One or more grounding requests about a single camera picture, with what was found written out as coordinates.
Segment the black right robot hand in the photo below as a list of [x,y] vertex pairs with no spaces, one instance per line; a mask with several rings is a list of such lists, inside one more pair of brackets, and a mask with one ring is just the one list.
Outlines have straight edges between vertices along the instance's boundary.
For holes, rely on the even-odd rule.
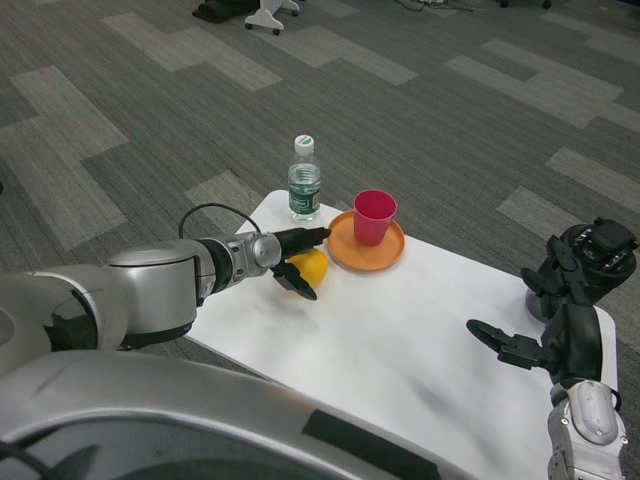
[[546,244],[547,256],[539,270],[521,270],[527,286],[525,306],[544,324],[540,340],[509,336],[476,319],[466,322],[469,332],[497,353],[497,359],[516,367],[549,372],[553,384],[571,385],[602,377],[603,343],[598,315],[587,295],[587,277],[578,257],[558,237]]

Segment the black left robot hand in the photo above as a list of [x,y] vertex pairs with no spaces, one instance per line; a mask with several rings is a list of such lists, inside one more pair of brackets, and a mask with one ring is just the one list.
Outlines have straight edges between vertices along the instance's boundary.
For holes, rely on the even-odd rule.
[[313,287],[302,277],[300,270],[289,262],[294,256],[309,253],[314,247],[321,245],[331,235],[329,228],[317,227],[306,229],[302,227],[276,232],[282,254],[280,262],[271,268],[274,279],[288,291],[315,301],[317,294]]

